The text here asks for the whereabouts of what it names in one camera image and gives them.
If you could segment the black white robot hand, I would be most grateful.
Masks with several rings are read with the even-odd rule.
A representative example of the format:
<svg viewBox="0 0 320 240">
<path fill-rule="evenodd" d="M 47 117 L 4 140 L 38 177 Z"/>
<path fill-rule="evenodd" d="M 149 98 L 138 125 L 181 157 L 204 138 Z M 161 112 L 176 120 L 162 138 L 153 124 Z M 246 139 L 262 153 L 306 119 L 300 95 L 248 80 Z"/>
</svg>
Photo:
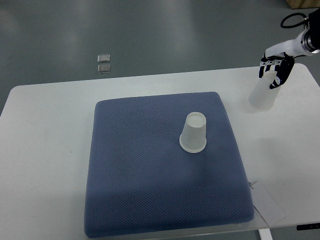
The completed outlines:
<svg viewBox="0 0 320 240">
<path fill-rule="evenodd" d="M 305 53 L 303 43 L 303 40 L 292 39 L 265 50 L 260 60 L 258 77 L 262 78 L 271 69 L 271 66 L 274 66 L 276 75 L 269 85 L 271 90 L 280 87 L 287 81 L 295 64 L 295 58 Z"/>
</svg>

